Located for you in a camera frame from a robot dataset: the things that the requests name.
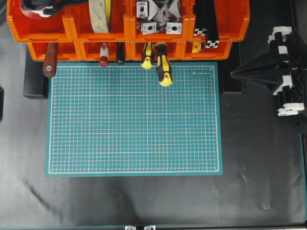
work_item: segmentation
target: orange storage bin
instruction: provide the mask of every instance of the orange storage bin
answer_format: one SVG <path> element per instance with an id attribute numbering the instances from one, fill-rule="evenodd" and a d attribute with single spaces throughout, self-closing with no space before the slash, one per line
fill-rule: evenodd
<path id="1" fill-rule="evenodd" d="M 100 59 L 100 48 L 103 43 L 104 42 L 80 42 L 82 60 L 98 61 Z M 108 60 L 115 61 L 118 43 L 107 42 L 107 47 L 109 48 Z M 125 42 L 125 54 L 126 61 L 130 60 L 130 42 Z"/>
<path id="2" fill-rule="evenodd" d="M 183 43 L 181 49 L 181 60 L 224 60 L 229 57 L 232 42 L 220 42 L 214 48 L 205 48 L 199 53 L 192 53 L 192 42 Z"/>
<path id="3" fill-rule="evenodd" d="M 141 19 L 136 17 L 136 0 L 130 0 L 130 40 L 132 42 L 184 42 L 188 37 L 189 32 L 189 0 L 181 0 L 181 23 L 182 23 L 182 34 L 147 34 L 142 35 L 137 30 L 137 22 L 142 22 Z"/>
<path id="4" fill-rule="evenodd" d="M 44 61 L 47 42 L 27 43 L 34 61 Z M 80 61 L 82 59 L 79 44 L 77 42 L 59 43 L 58 61 Z"/>
<path id="5" fill-rule="evenodd" d="M 72 37 L 78 42 L 129 41 L 129 0 L 112 0 L 111 32 L 95 34 L 91 25 L 88 3 L 71 6 L 69 22 Z"/>
<path id="6" fill-rule="evenodd" d="M 250 19 L 249 0 L 214 0 L 220 41 L 239 42 L 245 37 Z M 190 23 L 188 41 L 205 40 L 204 36 L 194 36 L 195 0 L 190 0 Z"/>
<path id="7" fill-rule="evenodd" d="M 176 42 L 166 42 L 167 46 L 167 56 L 169 60 L 179 60 L 180 53 L 182 50 L 182 46 L 184 43 L 176 43 Z M 144 48 L 144 43 L 142 42 L 131 42 L 131 60 L 141 61 L 142 59 L 142 51 Z M 157 60 L 157 50 L 154 51 L 155 56 L 154 59 Z"/>
<path id="8" fill-rule="evenodd" d="M 23 15 L 20 0 L 8 0 L 7 21 L 17 42 L 71 42 L 68 11 L 54 17 L 33 20 Z"/>

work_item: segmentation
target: masking tape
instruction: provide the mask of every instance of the masking tape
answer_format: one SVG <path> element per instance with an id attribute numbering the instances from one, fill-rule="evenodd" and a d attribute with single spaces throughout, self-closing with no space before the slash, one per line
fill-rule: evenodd
<path id="1" fill-rule="evenodd" d="M 111 0 L 89 0 L 91 24 L 94 33 L 109 33 L 111 28 Z"/>

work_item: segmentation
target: black table surface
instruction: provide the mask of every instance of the black table surface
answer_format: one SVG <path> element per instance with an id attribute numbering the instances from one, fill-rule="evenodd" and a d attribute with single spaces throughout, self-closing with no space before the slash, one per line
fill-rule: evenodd
<path id="1" fill-rule="evenodd" d="M 242 61 L 289 25 L 287 0 L 251 0 Z M 269 91 L 221 96 L 222 176 L 46 178 L 47 100 L 23 97 L 26 46 L 0 26 L 0 228 L 155 224 L 290 225 L 305 221 L 300 139 Z"/>

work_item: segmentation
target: cutting mat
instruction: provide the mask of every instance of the cutting mat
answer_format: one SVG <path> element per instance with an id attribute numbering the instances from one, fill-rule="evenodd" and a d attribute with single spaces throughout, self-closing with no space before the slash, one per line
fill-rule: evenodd
<path id="1" fill-rule="evenodd" d="M 49 83 L 48 176 L 222 174 L 217 64 L 59 63 Z"/>

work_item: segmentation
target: screwdriver handle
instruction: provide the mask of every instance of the screwdriver handle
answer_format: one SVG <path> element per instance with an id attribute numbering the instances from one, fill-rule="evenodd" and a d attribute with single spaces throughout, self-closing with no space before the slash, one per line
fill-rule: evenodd
<path id="1" fill-rule="evenodd" d="M 159 75 L 159 83 L 164 87 L 170 86 L 173 84 L 173 76 L 172 67 L 169 64 L 167 57 L 166 43 L 157 43 L 155 44 L 155 48 L 158 51 L 157 73 Z"/>
<path id="2" fill-rule="evenodd" d="M 117 52 L 116 52 L 116 62 L 120 66 L 125 64 L 126 57 L 125 57 L 125 47 L 123 42 L 117 43 Z"/>
<path id="3" fill-rule="evenodd" d="M 142 51 L 141 66 L 144 69 L 151 69 L 154 66 L 154 44 L 147 42 Z"/>
<path id="4" fill-rule="evenodd" d="M 43 74 L 47 78 L 52 78 L 57 73 L 58 64 L 58 43 L 48 43 L 45 61 L 43 65 Z"/>

